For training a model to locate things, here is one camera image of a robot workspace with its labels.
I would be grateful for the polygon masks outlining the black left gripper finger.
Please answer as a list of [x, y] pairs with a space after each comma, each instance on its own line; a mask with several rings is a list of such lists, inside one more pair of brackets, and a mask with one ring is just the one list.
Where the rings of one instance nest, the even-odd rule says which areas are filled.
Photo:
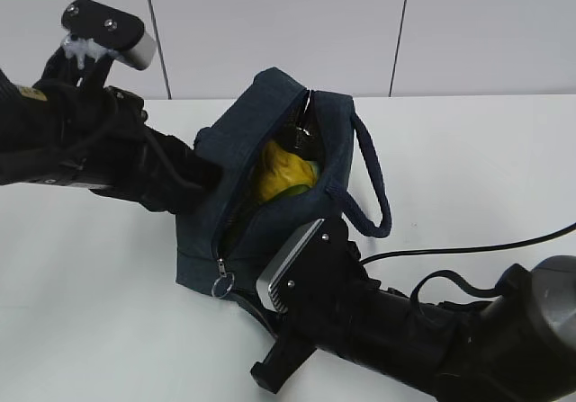
[[206, 187], [170, 175], [147, 175], [136, 188], [136, 202], [147, 210], [172, 214], [194, 213], [210, 194]]
[[148, 143], [179, 187], [200, 194], [212, 192], [220, 183], [222, 168], [198, 156], [181, 139], [148, 128]]

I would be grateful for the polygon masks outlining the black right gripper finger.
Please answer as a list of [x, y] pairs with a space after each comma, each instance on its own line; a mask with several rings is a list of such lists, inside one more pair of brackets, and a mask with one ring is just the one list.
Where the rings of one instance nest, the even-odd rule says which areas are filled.
[[231, 292], [231, 299], [253, 317], [270, 335], [278, 334], [278, 314], [266, 309], [256, 294], [235, 288]]

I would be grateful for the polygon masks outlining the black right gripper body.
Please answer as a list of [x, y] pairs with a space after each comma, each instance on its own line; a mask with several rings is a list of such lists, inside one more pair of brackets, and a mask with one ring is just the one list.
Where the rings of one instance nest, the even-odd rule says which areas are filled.
[[348, 252], [354, 263], [348, 279], [336, 293], [321, 303], [309, 304], [294, 312], [278, 313], [280, 329], [273, 347], [250, 373], [262, 389], [278, 393], [284, 383], [317, 351], [332, 353], [348, 362], [384, 374], [383, 363], [359, 349], [353, 342], [353, 319], [361, 311], [360, 299], [378, 288], [359, 263], [356, 244], [348, 239]]

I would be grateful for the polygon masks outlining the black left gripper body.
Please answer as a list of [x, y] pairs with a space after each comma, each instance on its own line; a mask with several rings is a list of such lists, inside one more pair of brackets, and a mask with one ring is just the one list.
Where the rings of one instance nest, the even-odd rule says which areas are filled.
[[80, 69], [63, 49], [47, 61], [40, 78], [40, 182], [136, 202], [145, 176], [168, 174], [148, 143], [142, 98], [106, 85], [112, 64], [104, 56]]

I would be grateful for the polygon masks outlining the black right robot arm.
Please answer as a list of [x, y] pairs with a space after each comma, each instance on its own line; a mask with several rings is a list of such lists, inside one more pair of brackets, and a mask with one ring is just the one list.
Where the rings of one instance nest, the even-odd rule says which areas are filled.
[[472, 302], [423, 303], [382, 290], [361, 265], [342, 219], [298, 228], [261, 273], [256, 294], [274, 345], [251, 368], [278, 392], [318, 350], [438, 401], [555, 401], [575, 390], [575, 259], [511, 265], [491, 289], [437, 276]]

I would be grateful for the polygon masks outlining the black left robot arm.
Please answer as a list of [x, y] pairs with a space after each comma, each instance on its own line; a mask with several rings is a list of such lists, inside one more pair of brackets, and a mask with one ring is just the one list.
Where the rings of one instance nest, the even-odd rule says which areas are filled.
[[147, 124], [144, 100], [106, 85], [113, 58], [80, 70], [57, 49], [31, 87], [1, 77], [1, 184], [83, 188], [152, 212], [190, 214], [222, 168]]

